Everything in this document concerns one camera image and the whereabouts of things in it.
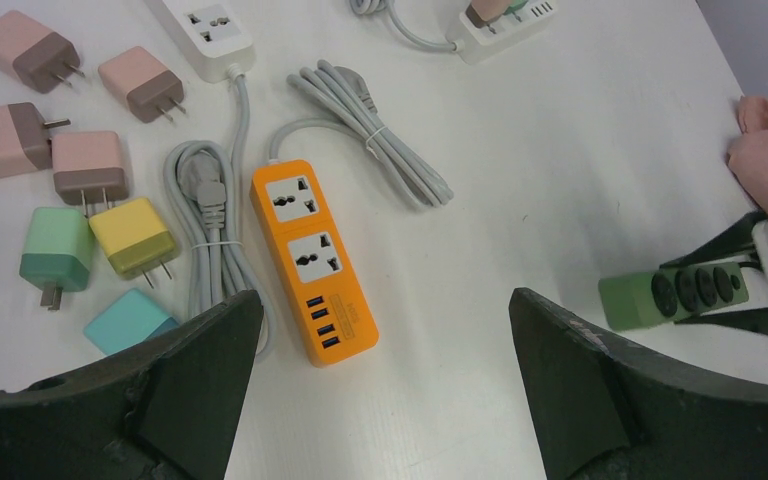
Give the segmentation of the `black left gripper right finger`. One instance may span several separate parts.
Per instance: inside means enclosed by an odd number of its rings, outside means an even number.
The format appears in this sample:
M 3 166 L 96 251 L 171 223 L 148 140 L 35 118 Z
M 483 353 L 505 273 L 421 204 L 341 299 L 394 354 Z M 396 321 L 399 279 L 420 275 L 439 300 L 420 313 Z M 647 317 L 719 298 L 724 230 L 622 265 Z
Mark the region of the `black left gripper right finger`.
M 768 479 L 768 385 L 706 370 L 514 290 L 513 344 L 550 479 Z

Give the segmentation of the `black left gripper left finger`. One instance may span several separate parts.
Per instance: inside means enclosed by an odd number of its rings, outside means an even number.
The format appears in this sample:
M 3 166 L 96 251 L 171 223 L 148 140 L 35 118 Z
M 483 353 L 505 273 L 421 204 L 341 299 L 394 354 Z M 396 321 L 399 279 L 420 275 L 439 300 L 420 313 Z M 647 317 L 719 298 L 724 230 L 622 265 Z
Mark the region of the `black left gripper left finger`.
M 240 292 L 84 367 L 0 391 L 0 479 L 221 479 L 264 308 Z

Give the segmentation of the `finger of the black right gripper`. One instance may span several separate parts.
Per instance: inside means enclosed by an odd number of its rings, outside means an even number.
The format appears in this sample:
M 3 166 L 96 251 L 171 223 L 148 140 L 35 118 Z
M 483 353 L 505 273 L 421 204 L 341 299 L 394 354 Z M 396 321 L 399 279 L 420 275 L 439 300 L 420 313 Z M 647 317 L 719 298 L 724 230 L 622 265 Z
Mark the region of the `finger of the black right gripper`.
M 757 224 L 767 220 L 768 214 L 763 211 L 749 212 L 701 247 L 682 257 L 663 263 L 659 268 L 686 267 L 738 256 L 746 256 L 751 262 L 759 263 L 752 231 Z
M 676 325 L 716 325 L 768 336 L 768 308 L 719 312 L 689 317 Z

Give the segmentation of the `teal USB adapter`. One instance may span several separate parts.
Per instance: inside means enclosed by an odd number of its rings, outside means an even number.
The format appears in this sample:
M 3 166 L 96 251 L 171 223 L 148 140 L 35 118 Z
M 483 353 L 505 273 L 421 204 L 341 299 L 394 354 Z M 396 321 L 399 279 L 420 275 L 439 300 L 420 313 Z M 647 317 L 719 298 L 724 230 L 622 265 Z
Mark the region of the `teal USB adapter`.
M 152 298 L 130 289 L 90 321 L 83 333 L 110 356 L 178 326 L 179 322 Z

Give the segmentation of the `green power strip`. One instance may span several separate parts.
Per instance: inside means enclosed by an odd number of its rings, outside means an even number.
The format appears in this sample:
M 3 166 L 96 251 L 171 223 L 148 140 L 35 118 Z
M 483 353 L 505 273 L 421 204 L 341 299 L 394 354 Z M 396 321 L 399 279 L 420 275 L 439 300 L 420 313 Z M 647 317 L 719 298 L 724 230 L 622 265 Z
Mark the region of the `green power strip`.
M 736 262 L 697 264 L 603 278 L 606 321 L 615 331 L 648 329 L 740 305 L 749 292 Z

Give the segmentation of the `yellow USB adapter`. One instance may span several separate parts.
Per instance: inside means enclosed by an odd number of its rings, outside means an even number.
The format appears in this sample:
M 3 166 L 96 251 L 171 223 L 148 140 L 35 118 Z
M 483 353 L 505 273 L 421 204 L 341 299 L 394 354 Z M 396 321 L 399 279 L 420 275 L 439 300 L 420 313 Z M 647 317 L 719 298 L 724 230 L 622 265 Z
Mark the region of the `yellow USB adapter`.
M 155 288 L 151 271 L 167 263 L 179 246 L 167 223 L 147 197 L 137 197 L 89 218 L 89 226 L 113 271 L 123 280 L 142 277 Z

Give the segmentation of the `orange power strip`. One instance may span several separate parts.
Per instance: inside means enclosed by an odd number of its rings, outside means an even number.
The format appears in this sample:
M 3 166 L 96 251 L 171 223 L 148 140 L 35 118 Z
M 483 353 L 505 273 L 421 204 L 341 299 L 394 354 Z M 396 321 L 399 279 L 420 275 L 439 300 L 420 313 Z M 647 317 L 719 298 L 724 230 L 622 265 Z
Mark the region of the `orange power strip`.
M 271 161 L 253 173 L 250 199 L 310 362 L 374 347 L 377 324 L 313 167 Z

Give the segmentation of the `mint adapter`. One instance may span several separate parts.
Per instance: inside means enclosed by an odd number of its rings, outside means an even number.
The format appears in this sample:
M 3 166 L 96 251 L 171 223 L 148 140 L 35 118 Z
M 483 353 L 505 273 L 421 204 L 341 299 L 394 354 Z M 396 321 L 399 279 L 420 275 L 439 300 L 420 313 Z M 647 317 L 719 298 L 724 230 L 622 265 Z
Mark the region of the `mint adapter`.
M 41 290 L 40 305 L 60 309 L 62 295 L 87 289 L 95 251 L 88 219 L 69 207 L 38 207 L 31 216 L 19 275 Z

